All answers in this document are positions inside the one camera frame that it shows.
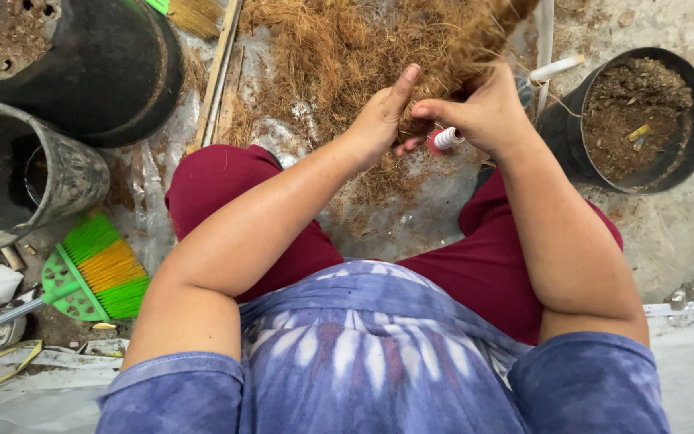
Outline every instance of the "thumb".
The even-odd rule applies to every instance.
[[[414,117],[447,123],[453,127],[464,126],[464,112],[464,104],[442,100],[421,100],[411,109]]]

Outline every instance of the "person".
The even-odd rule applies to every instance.
[[[620,234],[491,68],[465,103],[413,105],[496,169],[463,240],[398,263],[342,258],[314,217],[423,142],[391,150],[418,65],[289,169],[256,146],[186,157],[166,197],[180,242],[98,432],[667,432]]]

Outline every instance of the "maroon pants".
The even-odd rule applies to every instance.
[[[165,195],[176,236],[183,239],[226,203],[279,172],[271,155],[255,145],[247,150],[213,145],[187,156]],[[593,204],[591,207],[622,249],[618,230],[604,213]],[[537,344],[543,306],[529,282],[499,169],[462,208],[459,228],[465,234],[463,240],[398,264],[435,282],[513,339]],[[313,220],[280,260],[237,300],[250,301],[343,261]]]

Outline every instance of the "forearm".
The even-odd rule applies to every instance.
[[[532,129],[498,159],[537,298],[556,313],[630,320],[641,301],[606,225]]]
[[[337,139],[219,209],[169,254],[157,275],[236,297],[253,286],[356,172]]]

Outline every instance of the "plant pot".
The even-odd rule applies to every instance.
[[[692,107],[688,119],[689,139],[682,149],[681,128],[672,134],[663,152],[644,170],[630,174],[617,182],[611,182],[594,166],[583,138],[583,113],[588,102],[588,92],[596,77],[623,60],[649,57],[662,62],[666,68],[680,74],[692,90]],[[686,60],[666,49],[647,47],[633,49],[599,66],[588,75],[582,84],[561,98],[561,104],[548,107],[537,120],[537,132],[554,152],[570,181],[598,185],[613,192],[630,194],[658,194],[670,190],[684,182],[694,172],[694,68]],[[583,118],[573,116],[581,113]]]
[[[40,14],[43,3],[52,7],[44,17],[45,29],[54,26],[51,48],[12,76],[0,71],[0,102],[94,147],[134,143],[162,126],[183,82],[181,49],[165,17],[143,0],[23,4]]]

